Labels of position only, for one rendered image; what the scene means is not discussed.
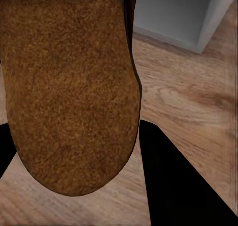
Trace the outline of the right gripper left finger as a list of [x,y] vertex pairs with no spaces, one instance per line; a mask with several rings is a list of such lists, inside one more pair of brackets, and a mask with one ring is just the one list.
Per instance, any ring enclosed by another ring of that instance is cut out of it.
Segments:
[[0,179],[17,153],[9,123],[0,125]]

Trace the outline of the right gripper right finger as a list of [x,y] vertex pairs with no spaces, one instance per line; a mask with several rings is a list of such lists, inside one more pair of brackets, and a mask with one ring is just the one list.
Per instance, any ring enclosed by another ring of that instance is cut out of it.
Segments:
[[238,226],[238,217],[155,124],[139,121],[151,226]]

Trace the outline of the sandal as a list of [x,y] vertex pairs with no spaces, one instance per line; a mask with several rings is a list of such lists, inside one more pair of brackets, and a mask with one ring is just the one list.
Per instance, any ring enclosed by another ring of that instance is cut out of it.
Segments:
[[136,0],[0,0],[0,63],[18,155],[47,189],[95,192],[128,163],[142,84]]

